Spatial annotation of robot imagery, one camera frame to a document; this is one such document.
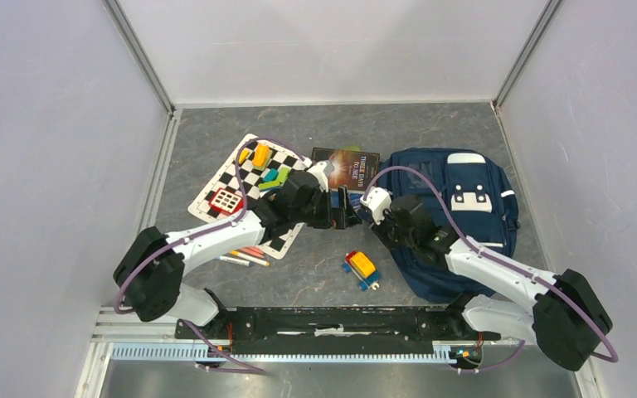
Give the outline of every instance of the book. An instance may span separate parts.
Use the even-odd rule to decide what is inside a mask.
[[[347,149],[314,148],[311,160],[330,162],[333,170],[328,175],[328,186],[338,189],[345,185],[350,192],[365,192],[380,168],[379,153]]]

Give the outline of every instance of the checkerboard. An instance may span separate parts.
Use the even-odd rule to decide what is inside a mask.
[[[218,172],[214,174],[211,181],[209,181],[202,191],[199,192],[199,195],[197,195],[197,198],[194,199],[192,204],[189,205],[188,210],[190,213],[206,222],[215,222],[228,216],[225,213],[212,209],[209,205],[209,201],[213,198],[219,188],[225,188],[226,190],[234,193],[237,192],[238,195],[241,194],[239,189],[240,185],[238,180],[235,178],[236,170],[233,167],[233,161],[236,159],[238,149],[241,145],[256,137],[257,136],[254,134],[247,134],[242,139],[241,143],[239,143],[233,153],[231,153],[231,156],[229,156],[221,168],[218,169]],[[243,164],[241,164],[241,180],[243,187],[245,188],[248,197],[252,197],[254,199],[260,198],[263,194],[260,193],[258,185],[263,182],[262,178],[270,171],[271,168],[279,170],[280,167],[286,166],[295,170],[304,170],[304,164],[301,163],[299,158],[297,158],[296,155],[291,153],[289,150],[266,141],[263,143],[266,143],[270,146],[270,149],[272,149],[272,157],[265,170],[256,170],[252,167],[252,155],[247,158]],[[255,147],[257,147],[257,142],[248,145],[249,149],[254,150]],[[302,226],[304,226],[304,224],[297,224],[294,229],[287,231],[278,238],[260,245],[260,248],[271,257],[276,259],[283,258],[294,242],[294,239],[299,234],[299,231],[301,231]]]

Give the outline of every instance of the toy truck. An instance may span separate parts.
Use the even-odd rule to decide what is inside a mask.
[[[345,256],[343,271],[349,274],[351,271],[360,279],[357,286],[363,292],[368,289],[377,290],[380,284],[377,282],[382,275],[375,268],[375,265],[361,251],[353,251]]]

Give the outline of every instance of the blue backpack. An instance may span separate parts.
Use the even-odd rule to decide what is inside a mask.
[[[388,166],[411,167],[430,178],[466,235],[503,255],[513,255],[518,203],[504,170],[494,162],[469,149],[411,148],[393,153],[381,169]],[[389,172],[377,185],[393,197],[417,195],[437,225],[449,225],[440,203],[415,174]],[[414,293],[428,301],[450,303],[464,292],[494,293],[470,278],[425,263],[404,246],[397,246],[391,256]]]

